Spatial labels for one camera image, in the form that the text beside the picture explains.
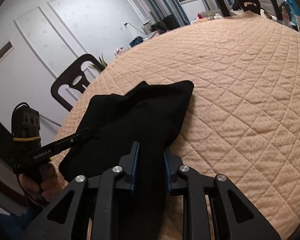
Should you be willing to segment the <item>person's left hand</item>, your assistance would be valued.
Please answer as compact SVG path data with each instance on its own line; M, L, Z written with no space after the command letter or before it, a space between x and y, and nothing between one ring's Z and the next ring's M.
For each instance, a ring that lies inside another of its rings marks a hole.
M43 181L40 184L24 174L19 174L18 179L21 187L32 198L40 194L47 202L51 202L63 189L59 175L52 163L43 166L41 173L43 174Z

